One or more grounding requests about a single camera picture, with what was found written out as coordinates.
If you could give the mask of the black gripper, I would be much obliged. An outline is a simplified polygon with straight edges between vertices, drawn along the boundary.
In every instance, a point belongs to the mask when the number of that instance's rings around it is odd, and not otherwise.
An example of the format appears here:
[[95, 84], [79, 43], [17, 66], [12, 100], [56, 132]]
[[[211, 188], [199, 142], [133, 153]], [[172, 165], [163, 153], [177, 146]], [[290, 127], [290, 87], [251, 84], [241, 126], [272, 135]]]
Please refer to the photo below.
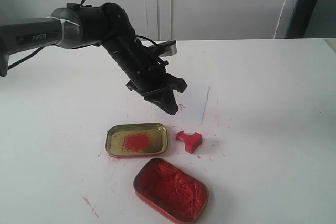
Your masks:
[[173, 91], [183, 93], [187, 83], [182, 78], [167, 73], [168, 61], [163, 61], [145, 71], [130, 72], [130, 80], [126, 84], [130, 91], [135, 91], [169, 115], [175, 115], [178, 106]]

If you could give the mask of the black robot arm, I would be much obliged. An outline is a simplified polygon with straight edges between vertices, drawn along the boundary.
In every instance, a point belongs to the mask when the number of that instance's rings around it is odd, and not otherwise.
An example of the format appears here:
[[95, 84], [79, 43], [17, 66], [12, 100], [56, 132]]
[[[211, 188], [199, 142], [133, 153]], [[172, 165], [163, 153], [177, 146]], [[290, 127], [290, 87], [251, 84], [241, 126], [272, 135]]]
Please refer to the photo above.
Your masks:
[[100, 7], [68, 3], [49, 17], [1, 25], [1, 77], [9, 69], [9, 56], [47, 46], [79, 49], [102, 46], [129, 77], [127, 87], [169, 115], [178, 111], [173, 92], [183, 93], [187, 83], [168, 74], [168, 61], [161, 56], [176, 54], [176, 41], [145, 46], [122, 7], [105, 3]]

